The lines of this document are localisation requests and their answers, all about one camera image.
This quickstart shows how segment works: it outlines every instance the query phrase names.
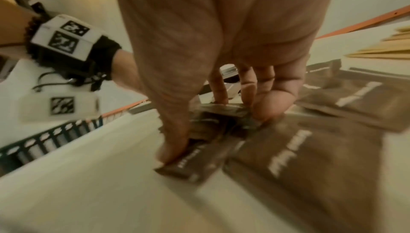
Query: fingernail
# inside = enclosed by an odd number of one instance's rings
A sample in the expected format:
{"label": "fingernail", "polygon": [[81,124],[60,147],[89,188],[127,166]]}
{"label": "fingernail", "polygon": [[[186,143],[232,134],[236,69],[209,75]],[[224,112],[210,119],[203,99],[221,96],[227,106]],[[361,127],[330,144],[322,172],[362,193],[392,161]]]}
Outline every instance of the fingernail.
{"label": "fingernail", "polygon": [[172,157],[171,148],[166,143],[162,144],[157,152],[157,159],[163,163],[168,162]]}

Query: stack of packets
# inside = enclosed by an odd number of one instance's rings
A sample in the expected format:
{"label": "stack of packets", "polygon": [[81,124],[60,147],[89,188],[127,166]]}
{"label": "stack of packets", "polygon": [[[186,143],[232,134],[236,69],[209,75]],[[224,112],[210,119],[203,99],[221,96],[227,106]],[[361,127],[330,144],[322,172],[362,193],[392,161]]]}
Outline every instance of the stack of packets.
{"label": "stack of packets", "polygon": [[303,229],[376,232],[383,132],[410,125],[410,78],[340,67],[340,60],[307,67],[296,104],[315,116],[286,114],[258,126],[240,104],[199,105],[188,149],[156,171],[200,183],[223,165]]}
{"label": "stack of packets", "polygon": [[352,58],[410,59],[410,26],[397,28],[398,33],[355,53]]}

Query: finger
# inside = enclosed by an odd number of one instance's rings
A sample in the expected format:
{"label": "finger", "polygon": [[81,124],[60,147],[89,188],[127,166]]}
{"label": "finger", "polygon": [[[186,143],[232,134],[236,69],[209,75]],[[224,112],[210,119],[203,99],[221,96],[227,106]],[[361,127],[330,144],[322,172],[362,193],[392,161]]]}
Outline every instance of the finger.
{"label": "finger", "polygon": [[185,150],[189,133],[188,106],[188,103],[179,103],[178,106],[167,106],[166,111],[158,109],[165,143],[158,150],[157,159],[163,163],[171,162]]}
{"label": "finger", "polygon": [[274,119],[292,106],[298,96],[306,71],[307,56],[275,66],[275,81],[271,91],[255,101],[253,116],[262,122]]}
{"label": "finger", "polygon": [[214,69],[208,78],[209,86],[214,94],[215,103],[228,104],[228,92],[226,91],[225,83],[219,68]]}
{"label": "finger", "polygon": [[256,95],[256,75],[251,67],[236,65],[240,79],[240,94],[245,106],[252,106]]}
{"label": "finger", "polygon": [[258,80],[255,101],[258,102],[269,93],[273,86],[275,79],[275,72],[273,66],[268,67],[253,67],[256,79]]}

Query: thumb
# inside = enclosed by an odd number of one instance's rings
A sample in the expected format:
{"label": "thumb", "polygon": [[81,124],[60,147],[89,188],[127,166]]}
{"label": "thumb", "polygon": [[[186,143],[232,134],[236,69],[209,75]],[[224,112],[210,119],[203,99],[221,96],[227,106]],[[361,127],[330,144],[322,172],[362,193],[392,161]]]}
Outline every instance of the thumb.
{"label": "thumb", "polygon": [[177,158],[187,146],[190,126],[188,106],[188,102],[185,102],[158,109],[165,141],[157,152],[157,159],[163,163]]}

